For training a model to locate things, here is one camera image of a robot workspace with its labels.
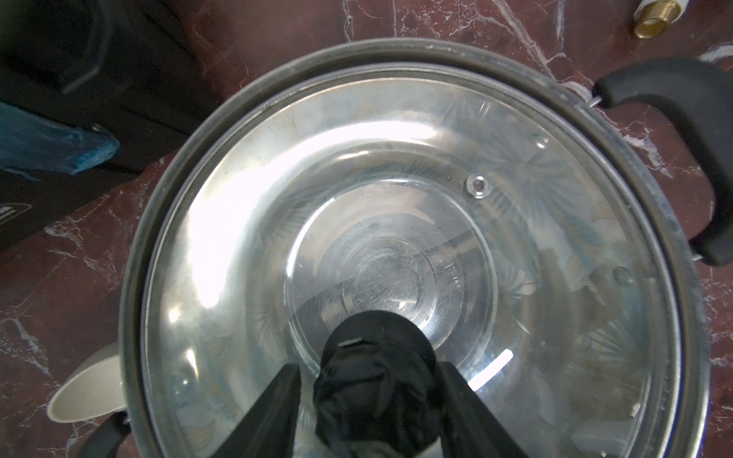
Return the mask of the stainless steel pot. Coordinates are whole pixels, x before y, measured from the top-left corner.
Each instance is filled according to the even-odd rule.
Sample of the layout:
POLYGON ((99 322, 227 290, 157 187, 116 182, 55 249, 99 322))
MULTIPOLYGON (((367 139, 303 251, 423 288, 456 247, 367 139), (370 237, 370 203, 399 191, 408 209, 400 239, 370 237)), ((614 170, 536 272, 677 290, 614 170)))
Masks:
MULTIPOLYGON (((497 53, 408 38, 343 44, 286 63, 230 97, 187 140, 152 194, 127 265, 118 332, 126 408, 95 431, 80 455, 115 457, 133 437, 141 456, 166 457, 154 437, 144 388, 143 290, 163 209, 181 188, 183 174, 237 120, 274 97, 313 78, 387 63, 435 65, 507 84, 568 120, 620 173, 660 243, 679 321, 678 399, 660 457, 696 456, 710 386, 696 266, 732 261, 731 75, 698 59, 662 57, 607 74, 585 100, 497 53)), ((427 336, 401 315, 367 311, 339 324, 326 340, 313 385, 323 457, 444 457, 440 362, 450 363, 438 359, 427 336)))

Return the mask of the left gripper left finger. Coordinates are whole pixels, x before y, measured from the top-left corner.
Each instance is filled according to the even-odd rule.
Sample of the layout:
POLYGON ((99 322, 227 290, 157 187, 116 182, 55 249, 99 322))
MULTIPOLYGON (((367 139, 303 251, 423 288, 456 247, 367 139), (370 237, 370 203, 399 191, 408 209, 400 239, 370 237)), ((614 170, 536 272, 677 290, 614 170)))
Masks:
POLYGON ((301 404, 297 364, 285 364, 212 458, 292 457, 301 404))

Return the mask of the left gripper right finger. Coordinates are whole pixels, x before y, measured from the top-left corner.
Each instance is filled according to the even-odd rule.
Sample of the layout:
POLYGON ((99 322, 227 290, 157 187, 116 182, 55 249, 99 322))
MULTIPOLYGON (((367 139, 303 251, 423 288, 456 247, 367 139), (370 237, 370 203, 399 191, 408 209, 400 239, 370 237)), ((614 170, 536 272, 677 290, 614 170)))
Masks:
POLYGON ((528 457, 453 364, 437 364, 437 381, 444 457, 528 457))

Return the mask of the glass pot lid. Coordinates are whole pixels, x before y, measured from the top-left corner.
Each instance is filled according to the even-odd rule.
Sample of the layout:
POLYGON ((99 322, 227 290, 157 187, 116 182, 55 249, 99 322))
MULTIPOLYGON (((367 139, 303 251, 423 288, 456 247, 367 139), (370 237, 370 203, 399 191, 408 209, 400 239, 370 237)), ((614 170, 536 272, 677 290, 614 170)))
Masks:
POLYGON ((387 63, 301 83, 204 150, 162 212, 142 368, 166 457, 212 455, 284 364, 299 457, 344 320, 387 311, 533 457, 660 457, 679 388, 670 275, 631 187, 492 78, 387 63))

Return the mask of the beige plastic ladle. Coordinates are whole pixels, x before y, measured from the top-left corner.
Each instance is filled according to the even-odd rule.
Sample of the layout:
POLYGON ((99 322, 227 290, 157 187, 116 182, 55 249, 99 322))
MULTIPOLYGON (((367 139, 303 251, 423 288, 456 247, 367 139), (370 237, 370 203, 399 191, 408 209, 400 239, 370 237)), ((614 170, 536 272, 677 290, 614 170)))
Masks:
POLYGON ((125 408, 118 344, 111 343, 76 369, 51 398, 47 415, 55 423, 72 424, 125 408))

